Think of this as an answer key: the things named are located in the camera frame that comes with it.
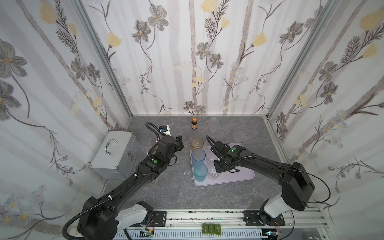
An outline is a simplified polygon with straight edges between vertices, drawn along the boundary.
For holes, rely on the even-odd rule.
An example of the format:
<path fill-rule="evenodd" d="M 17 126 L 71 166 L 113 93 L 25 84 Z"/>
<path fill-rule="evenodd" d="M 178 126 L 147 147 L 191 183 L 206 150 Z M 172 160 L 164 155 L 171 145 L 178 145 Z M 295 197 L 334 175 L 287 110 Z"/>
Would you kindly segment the yellow plastic cup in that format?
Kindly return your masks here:
<path fill-rule="evenodd" d="M 194 137 L 190 141 L 191 150 L 201 149 L 204 147 L 205 141 L 200 137 Z"/>

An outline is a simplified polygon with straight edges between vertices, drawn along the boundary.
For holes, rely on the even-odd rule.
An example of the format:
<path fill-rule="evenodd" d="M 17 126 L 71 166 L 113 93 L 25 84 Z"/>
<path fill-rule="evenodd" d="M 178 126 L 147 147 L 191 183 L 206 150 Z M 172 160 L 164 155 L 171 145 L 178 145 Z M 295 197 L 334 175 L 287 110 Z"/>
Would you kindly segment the blue plastic cup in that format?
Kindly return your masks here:
<path fill-rule="evenodd" d="M 194 149 L 191 153 L 192 166 L 202 165 L 206 158 L 206 152 L 203 149 Z"/>

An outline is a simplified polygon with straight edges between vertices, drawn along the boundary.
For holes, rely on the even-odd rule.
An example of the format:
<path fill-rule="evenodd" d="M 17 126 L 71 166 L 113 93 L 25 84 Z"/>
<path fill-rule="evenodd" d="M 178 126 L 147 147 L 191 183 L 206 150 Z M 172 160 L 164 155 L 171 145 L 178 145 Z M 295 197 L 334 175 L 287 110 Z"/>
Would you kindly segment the teal plastic cup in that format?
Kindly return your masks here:
<path fill-rule="evenodd" d="M 195 165 L 193 171 L 195 180 L 201 183 L 205 180 L 208 174 L 208 167 L 204 164 Z"/>

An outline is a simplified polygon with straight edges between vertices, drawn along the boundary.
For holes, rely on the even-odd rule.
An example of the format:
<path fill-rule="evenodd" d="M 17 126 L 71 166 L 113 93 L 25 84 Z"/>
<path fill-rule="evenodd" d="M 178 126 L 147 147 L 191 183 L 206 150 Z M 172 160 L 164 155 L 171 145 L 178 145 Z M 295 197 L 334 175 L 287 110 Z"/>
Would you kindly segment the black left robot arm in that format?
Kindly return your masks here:
<path fill-rule="evenodd" d="M 184 148 L 182 136 L 163 136 L 156 151 L 148 155 L 128 177 L 114 190 L 96 199 L 89 198 L 83 210 L 71 218 L 62 229 L 67 240 L 112 240 L 118 232 L 118 214 L 123 204 L 145 184 L 155 180 L 167 167 L 175 153 Z"/>

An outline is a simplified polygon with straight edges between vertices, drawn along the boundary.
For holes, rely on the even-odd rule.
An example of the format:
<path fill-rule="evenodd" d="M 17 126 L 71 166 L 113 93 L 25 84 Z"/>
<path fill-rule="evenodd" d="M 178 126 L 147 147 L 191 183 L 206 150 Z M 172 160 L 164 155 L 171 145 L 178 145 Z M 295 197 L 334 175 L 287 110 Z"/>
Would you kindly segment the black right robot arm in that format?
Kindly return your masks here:
<path fill-rule="evenodd" d="M 211 151 L 218 157 L 214 161 L 216 172 L 237 173 L 239 167 L 262 174 L 282 187 L 282 192 L 266 200 L 257 213 L 257 222 L 270 225 L 286 211 L 304 211 L 315 190 L 309 174 L 299 163 L 292 165 L 260 156 L 240 145 L 229 146 L 215 142 Z"/>

